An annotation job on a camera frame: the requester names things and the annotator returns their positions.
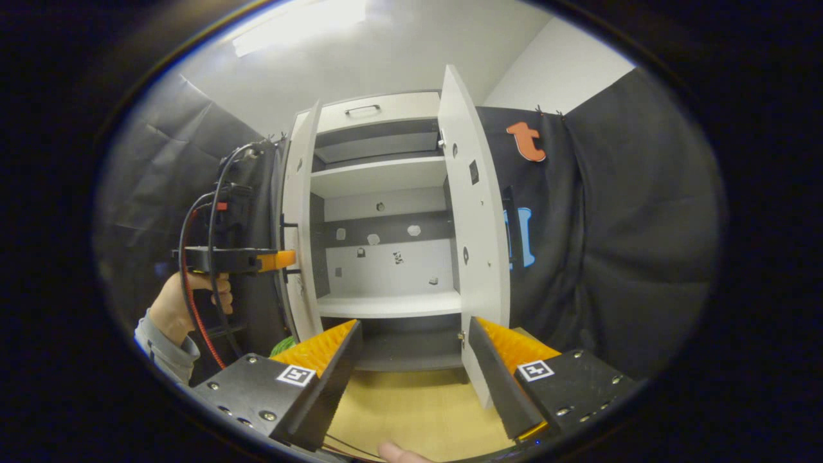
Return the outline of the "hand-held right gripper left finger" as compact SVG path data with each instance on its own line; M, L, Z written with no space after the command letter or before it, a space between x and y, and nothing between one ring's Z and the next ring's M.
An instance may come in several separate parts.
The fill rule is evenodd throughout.
M321 448L363 348L348 320L264 358L248 354L193 388L205 407L267 439Z

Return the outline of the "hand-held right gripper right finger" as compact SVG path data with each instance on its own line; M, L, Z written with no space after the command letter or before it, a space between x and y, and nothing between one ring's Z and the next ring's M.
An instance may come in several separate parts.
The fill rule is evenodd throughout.
M559 352L477 316L468 342L507 436L539 443L576 433L638 388L638 382L584 349Z

